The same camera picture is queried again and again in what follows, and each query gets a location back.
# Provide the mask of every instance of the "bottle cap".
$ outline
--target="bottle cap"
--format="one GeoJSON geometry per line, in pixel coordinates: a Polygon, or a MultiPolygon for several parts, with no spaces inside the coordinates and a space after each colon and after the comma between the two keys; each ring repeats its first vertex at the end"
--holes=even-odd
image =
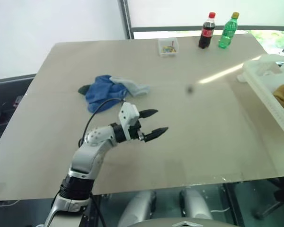
{"type": "Polygon", "coordinates": [[[238,12],[233,12],[231,17],[234,18],[234,19],[238,19],[239,13],[238,12]]]}
{"type": "Polygon", "coordinates": [[[215,16],[216,16],[216,13],[210,12],[208,17],[209,17],[209,18],[214,18],[215,16]]]}

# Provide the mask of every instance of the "plastic bottle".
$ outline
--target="plastic bottle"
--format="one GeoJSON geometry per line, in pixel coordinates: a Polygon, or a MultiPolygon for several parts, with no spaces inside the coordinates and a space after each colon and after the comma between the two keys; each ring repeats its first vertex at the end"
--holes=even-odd
{"type": "Polygon", "coordinates": [[[213,20],[215,16],[216,16],[216,13],[214,12],[209,13],[208,19],[203,24],[201,38],[199,41],[199,47],[202,49],[208,47],[210,44],[210,40],[213,35],[213,30],[216,26],[213,20]]]}
{"type": "Polygon", "coordinates": [[[235,32],[238,28],[237,19],[239,17],[238,12],[234,12],[231,16],[231,19],[226,23],[221,39],[219,40],[219,47],[225,49],[231,44],[231,39],[235,35],[235,32]]]}

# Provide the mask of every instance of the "blue cloth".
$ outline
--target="blue cloth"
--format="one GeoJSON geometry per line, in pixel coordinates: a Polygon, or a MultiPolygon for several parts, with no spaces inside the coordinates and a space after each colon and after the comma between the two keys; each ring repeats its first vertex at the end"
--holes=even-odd
{"type": "MultiPolygon", "coordinates": [[[[85,94],[85,99],[88,102],[88,110],[92,113],[106,100],[110,98],[120,98],[124,99],[127,95],[127,89],[122,84],[114,84],[110,81],[111,76],[104,75],[95,78],[95,83],[89,86],[87,93],[85,94]]],[[[113,100],[104,104],[98,113],[109,109],[110,107],[116,105],[120,101],[113,100]]]]}

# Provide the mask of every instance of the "beige tabletop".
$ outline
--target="beige tabletop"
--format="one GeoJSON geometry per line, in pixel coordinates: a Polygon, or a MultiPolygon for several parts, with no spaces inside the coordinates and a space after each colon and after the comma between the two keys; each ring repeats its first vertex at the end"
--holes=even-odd
{"type": "MultiPolygon", "coordinates": [[[[169,130],[109,151],[95,194],[284,176],[284,133],[236,80],[241,64],[265,51],[248,34],[226,50],[218,36],[206,50],[198,39],[179,38],[178,55],[167,58],[158,55],[157,40],[55,45],[0,139],[0,200],[55,195],[90,117],[77,89],[104,74],[150,85],[149,94],[127,101],[159,110],[141,120],[143,132],[169,130]]],[[[90,127],[118,122],[119,109],[97,114],[90,127]]]]}

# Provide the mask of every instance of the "white container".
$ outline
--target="white container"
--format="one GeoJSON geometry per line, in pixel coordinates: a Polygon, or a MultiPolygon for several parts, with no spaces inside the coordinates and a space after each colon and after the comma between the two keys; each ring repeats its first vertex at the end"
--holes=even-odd
{"type": "Polygon", "coordinates": [[[284,131],[284,108],[272,94],[284,84],[284,64],[278,68],[276,61],[284,61],[284,56],[265,54],[259,60],[247,61],[243,76],[284,131]]]}
{"type": "Polygon", "coordinates": [[[177,38],[164,38],[164,39],[158,39],[158,48],[159,48],[159,55],[164,56],[175,56],[177,53],[179,53],[179,43],[177,38]],[[176,52],[164,52],[164,47],[173,47],[176,52]]]}

